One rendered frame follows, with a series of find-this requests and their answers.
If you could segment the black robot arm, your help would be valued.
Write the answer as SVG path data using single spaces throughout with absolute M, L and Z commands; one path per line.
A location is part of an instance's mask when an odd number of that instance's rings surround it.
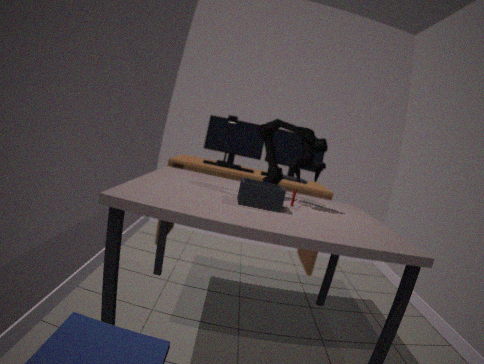
M 327 151 L 327 144 L 326 139 L 317 139 L 314 136 L 313 130 L 304 127 L 296 127 L 292 124 L 283 122 L 282 120 L 276 119 L 266 124 L 262 124 L 259 128 L 260 135 L 265 142 L 265 148 L 267 153 L 268 159 L 268 176 L 263 178 L 263 182 L 272 183 L 272 184 L 279 184 L 279 182 L 283 179 L 283 170 L 279 168 L 276 159 L 276 153 L 273 143 L 273 132 L 275 132 L 279 127 L 291 130 L 296 132 L 299 136 L 309 139 L 309 140 L 300 140 L 300 144 L 303 146 L 304 151 L 313 152 L 326 152 Z M 310 142 L 310 140 L 313 140 Z M 298 157 L 298 164 L 307 164 L 307 162 L 311 162 L 311 155 L 305 154 L 305 156 Z

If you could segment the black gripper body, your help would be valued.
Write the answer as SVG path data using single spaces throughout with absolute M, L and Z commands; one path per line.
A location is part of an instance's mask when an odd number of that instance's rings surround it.
M 320 167 L 320 168 L 326 168 L 326 165 L 322 162 L 316 162 L 316 164 L 313 163 L 313 152 L 310 152 L 310 151 L 304 151 L 302 156 L 305 156 L 305 154 L 307 155 L 311 155 L 311 162 L 307 162 L 307 164 L 298 164 L 298 162 L 290 162 L 289 163 L 289 167 L 290 168 L 300 168 L 300 167 Z M 308 164 L 311 164 L 311 165 L 308 165 Z

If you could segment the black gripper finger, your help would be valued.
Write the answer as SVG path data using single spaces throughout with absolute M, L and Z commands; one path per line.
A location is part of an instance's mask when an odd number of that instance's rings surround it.
M 298 168 L 291 168 L 291 169 L 294 170 L 296 177 L 297 177 L 297 180 L 298 180 L 298 182 L 300 182 L 300 169 L 298 169 Z
M 321 170 L 323 170 L 322 168 L 320 167 L 315 167 L 315 182 L 317 181 L 320 173 L 321 173 Z

